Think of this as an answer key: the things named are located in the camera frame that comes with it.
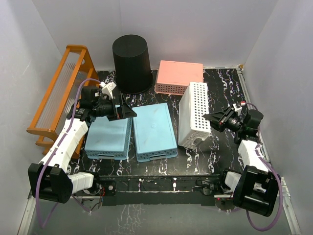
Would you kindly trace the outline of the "white perforated basket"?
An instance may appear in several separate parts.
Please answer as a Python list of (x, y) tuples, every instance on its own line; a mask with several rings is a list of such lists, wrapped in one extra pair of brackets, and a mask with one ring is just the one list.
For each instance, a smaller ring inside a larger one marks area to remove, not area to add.
[(203, 117), (209, 113), (208, 87), (204, 82), (190, 82), (179, 102), (178, 145), (196, 149), (211, 135), (210, 122)]

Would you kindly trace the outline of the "blue perforated basket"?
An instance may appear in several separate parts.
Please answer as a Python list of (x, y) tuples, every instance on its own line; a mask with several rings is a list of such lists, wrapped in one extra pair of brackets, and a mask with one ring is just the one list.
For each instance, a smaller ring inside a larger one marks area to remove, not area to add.
[(85, 152), (90, 159), (126, 160), (130, 145), (132, 118), (109, 121), (98, 117), (90, 126)]
[(140, 163), (178, 155), (167, 103), (133, 107), (136, 158)]

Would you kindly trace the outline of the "large black ribbed bin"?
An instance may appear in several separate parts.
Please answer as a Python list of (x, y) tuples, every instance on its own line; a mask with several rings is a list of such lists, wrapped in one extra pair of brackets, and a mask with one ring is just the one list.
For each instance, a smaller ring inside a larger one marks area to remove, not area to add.
[(138, 35), (124, 35), (112, 45), (116, 84), (124, 94), (141, 94), (152, 83), (148, 45)]

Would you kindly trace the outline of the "pink perforated basket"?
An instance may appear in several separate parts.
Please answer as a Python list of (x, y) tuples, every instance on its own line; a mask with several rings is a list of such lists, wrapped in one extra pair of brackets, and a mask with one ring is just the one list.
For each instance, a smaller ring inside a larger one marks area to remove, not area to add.
[(161, 60), (155, 92), (183, 95), (190, 82), (203, 81), (203, 64)]

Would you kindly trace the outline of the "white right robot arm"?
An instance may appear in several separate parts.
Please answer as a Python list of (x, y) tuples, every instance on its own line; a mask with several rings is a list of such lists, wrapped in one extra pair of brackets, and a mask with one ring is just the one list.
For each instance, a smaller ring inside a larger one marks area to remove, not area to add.
[(235, 133), (234, 142), (244, 164), (242, 173), (233, 170), (223, 171), (222, 179), (218, 181), (219, 191), (223, 194), (232, 192), (235, 206), (269, 217), (275, 205), (279, 186), (278, 179), (263, 163), (258, 131), (264, 115), (250, 109), (244, 119), (241, 119), (239, 109), (229, 107), (216, 113), (204, 114), (203, 118), (219, 132), (228, 129)]

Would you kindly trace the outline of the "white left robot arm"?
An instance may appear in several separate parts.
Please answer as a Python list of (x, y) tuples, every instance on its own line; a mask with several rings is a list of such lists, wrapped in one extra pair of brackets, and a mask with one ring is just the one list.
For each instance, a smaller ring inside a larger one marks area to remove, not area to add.
[(79, 88), (57, 140), (39, 163), (32, 163), (28, 168), (35, 199), (64, 204), (82, 190), (90, 195), (98, 194), (101, 183), (94, 179), (93, 173), (67, 175), (70, 159), (97, 118), (106, 117), (108, 121), (115, 121), (136, 116), (122, 93), (109, 95), (96, 86)]

